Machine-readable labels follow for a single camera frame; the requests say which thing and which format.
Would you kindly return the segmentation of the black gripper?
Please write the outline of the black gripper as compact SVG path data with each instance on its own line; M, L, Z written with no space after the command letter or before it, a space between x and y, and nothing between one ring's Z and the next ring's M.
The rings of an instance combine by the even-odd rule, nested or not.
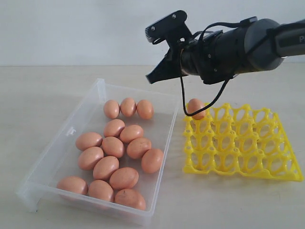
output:
M198 39L196 34L192 34L190 39L181 39L179 45L169 48L146 79L153 84L187 75L219 75L221 71L215 59L215 50L222 35L223 31L214 31Z

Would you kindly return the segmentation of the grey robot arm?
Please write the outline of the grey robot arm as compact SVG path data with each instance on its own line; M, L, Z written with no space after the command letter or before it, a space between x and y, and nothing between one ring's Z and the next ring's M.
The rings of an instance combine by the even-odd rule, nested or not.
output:
M147 74L148 82L197 75L204 84L215 84L242 73L271 71L285 57L305 53L304 21L279 24L252 17L221 26L229 31L191 33L184 20L166 17L147 27L149 42L169 45L161 62Z

